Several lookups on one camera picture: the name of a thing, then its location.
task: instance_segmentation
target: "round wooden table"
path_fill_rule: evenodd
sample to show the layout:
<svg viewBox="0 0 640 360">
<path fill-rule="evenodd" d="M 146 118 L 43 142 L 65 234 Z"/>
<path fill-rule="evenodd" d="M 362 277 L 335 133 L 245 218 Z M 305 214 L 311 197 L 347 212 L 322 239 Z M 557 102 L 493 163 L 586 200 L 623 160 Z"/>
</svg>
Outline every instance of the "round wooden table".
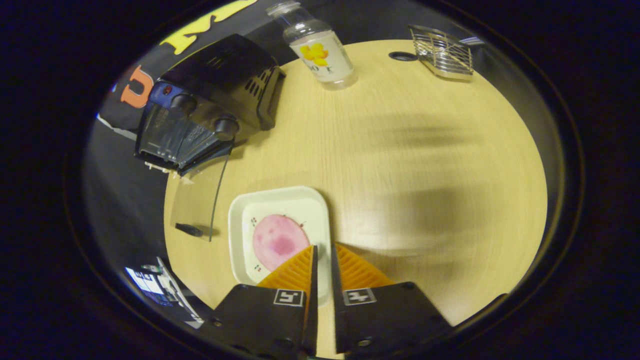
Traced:
<svg viewBox="0 0 640 360">
<path fill-rule="evenodd" d="M 508 293 L 540 246 L 547 187 L 534 141 L 487 80 L 434 76 L 410 40 L 345 46 L 358 82 L 322 89 L 300 60 L 287 74 L 276 126 L 234 149 L 212 242 L 174 228 L 209 225 L 223 159 L 169 176 L 164 234 L 175 274 L 215 308 L 237 284 L 227 213 L 243 193 L 306 185 L 326 199 L 332 240 L 395 281 L 414 281 L 451 325 Z M 319 309 L 321 357 L 335 354 L 333 304 Z"/>
</svg>

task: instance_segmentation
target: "ham slice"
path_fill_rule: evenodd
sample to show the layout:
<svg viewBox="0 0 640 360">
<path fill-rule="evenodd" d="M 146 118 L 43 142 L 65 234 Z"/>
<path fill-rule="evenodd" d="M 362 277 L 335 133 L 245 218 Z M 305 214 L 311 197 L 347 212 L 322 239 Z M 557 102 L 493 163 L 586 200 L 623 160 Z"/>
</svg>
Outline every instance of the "ham slice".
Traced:
<svg viewBox="0 0 640 360">
<path fill-rule="evenodd" d="M 269 271 L 306 249 L 309 240 L 302 228 L 283 215 L 263 218 L 253 232 L 253 251 Z"/>
</svg>

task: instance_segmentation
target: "black toaster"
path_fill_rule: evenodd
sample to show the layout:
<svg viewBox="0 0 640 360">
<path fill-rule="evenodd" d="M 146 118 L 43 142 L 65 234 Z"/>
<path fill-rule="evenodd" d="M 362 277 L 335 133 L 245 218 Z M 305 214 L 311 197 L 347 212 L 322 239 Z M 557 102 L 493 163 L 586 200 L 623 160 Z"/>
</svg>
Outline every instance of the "black toaster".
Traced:
<svg viewBox="0 0 640 360">
<path fill-rule="evenodd" d="M 274 126 L 285 74 L 265 50 L 231 35 L 183 59 L 149 94 L 134 155 L 183 175 Z"/>
</svg>

